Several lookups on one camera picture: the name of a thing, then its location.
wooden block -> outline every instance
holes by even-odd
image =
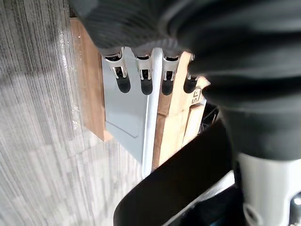
[[[182,147],[187,145],[198,135],[204,109],[205,106],[201,104],[196,104],[190,107]]]
[[[157,114],[153,169],[156,169],[182,147],[189,109],[177,115]]]
[[[106,141],[112,136],[105,129],[101,55],[82,23],[77,18],[70,18],[70,23],[84,124]]]
[[[187,66],[190,62],[191,54],[184,52],[180,57],[177,73],[174,78],[174,89],[171,95],[164,96],[162,92],[159,95],[158,113],[164,116],[177,115],[184,109],[189,108],[196,103],[195,93],[187,94],[183,90],[184,82],[187,76]],[[196,89],[200,90],[209,84],[205,77],[200,77]]]

metal slot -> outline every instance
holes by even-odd
[[[177,61],[179,59],[179,57],[177,56],[177,57],[165,57],[165,60],[167,60],[167,61]]]
[[[150,71],[147,69],[140,70],[140,78],[141,80],[150,79]]]
[[[174,72],[172,72],[172,71],[166,71],[165,72],[166,73],[166,80],[173,80],[173,78],[174,78]]]
[[[115,71],[116,78],[125,78],[122,67],[113,67],[113,70]]]

black rubber cover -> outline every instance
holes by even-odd
[[[165,96],[170,95],[173,92],[173,88],[174,88],[174,81],[170,81],[170,80],[162,81],[162,93]]]
[[[161,226],[231,169],[228,137],[217,121],[125,196],[114,226]]]
[[[140,80],[141,82],[141,91],[144,95],[149,95],[152,93],[152,79]]]
[[[185,93],[192,93],[196,89],[197,82],[198,81],[196,81],[194,79],[189,80],[186,77],[185,82],[184,82],[184,86],[183,86],[184,92]]]
[[[118,88],[123,93],[128,93],[131,89],[130,78],[127,76],[125,78],[116,79]]]

gray carpet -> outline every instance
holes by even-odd
[[[140,180],[83,126],[68,1],[0,0],[0,226],[110,226]]]

wooden plank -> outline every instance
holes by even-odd
[[[177,115],[157,114],[153,169],[163,164],[182,147],[189,109]]]
[[[205,106],[202,104],[197,104],[190,107],[182,147],[187,145],[198,135],[204,109]]]
[[[109,140],[112,136],[105,129],[101,55],[81,22],[77,18],[70,18],[70,23],[84,124],[100,139]]]
[[[171,95],[164,96],[162,92],[159,95],[158,113],[164,116],[177,115],[181,111],[195,104],[194,93],[187,94],[183,90],[184,82],[187,76],[187,66],[190,62],[191,54],[184,52],[180,57],[177,73],[174,78],[174,89]],[[196,89],[202,89],[209,84],[205,77],[200,77]]]

